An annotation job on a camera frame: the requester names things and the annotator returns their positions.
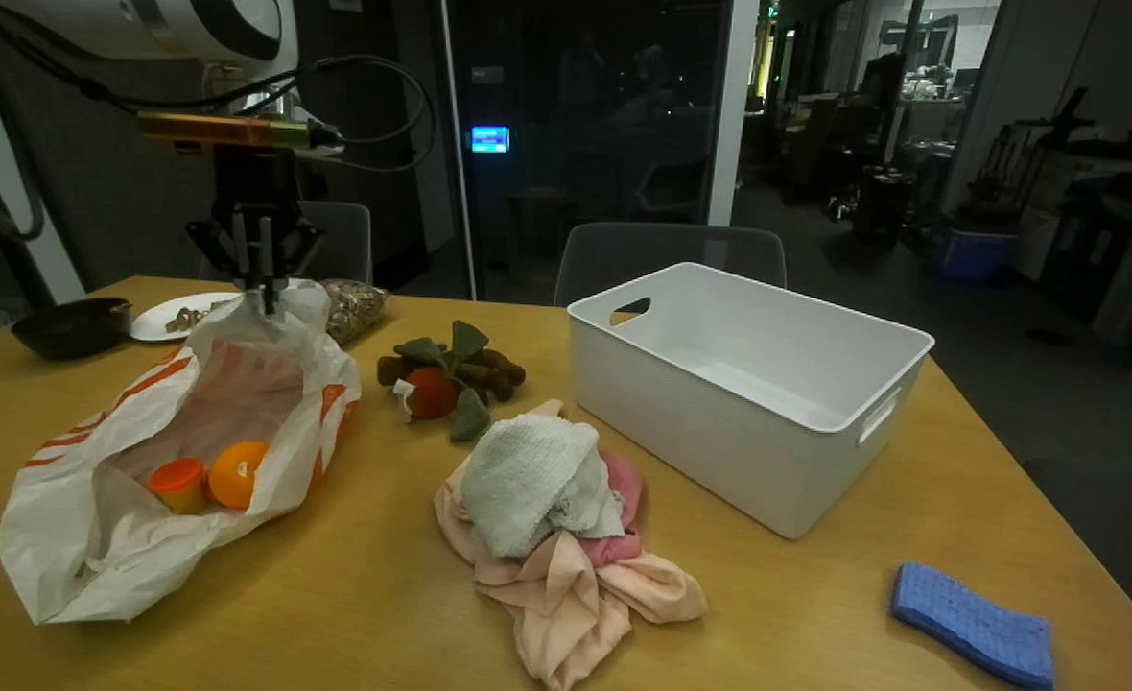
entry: table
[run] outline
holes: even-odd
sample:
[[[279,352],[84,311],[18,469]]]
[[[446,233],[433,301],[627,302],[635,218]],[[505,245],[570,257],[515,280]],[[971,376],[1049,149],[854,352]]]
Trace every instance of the table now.
[[[135,315],[212,284],[135,278]],[[433,526],[428,495],[465,451],[405,421],[377,388],[377,356],[467,320],[528,369],[527,410],[568,388],[555,307],[412,301],[348,352],[357,405],[336,460],[297,513],[212,552],[129,627],[30,627],[0,573],[0,687],[534,687],[505,616]],[[0,512],[18,460],[107,406],[174,346],[121,346],[48,365],[0,330]],[[802,540],[781,540],[595,421],[644,484],[644,547],[701,579],[693,627],[632,622],[586,687],[997,687],[887,616],[903,561],[923,561],[992,603],[1054,627],[1059,687],[1132,687],[1132,599],[1028,484],[985,421],[928,360],[867,477]]]

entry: red fruit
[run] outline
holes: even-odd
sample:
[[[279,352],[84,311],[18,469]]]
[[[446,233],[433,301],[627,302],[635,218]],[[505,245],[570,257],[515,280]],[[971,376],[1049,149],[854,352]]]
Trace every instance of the red fruit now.
[[[442,369],[412,369],[405,381],[396,384],[412,420],[446,420],[453,410],[453,381]]]

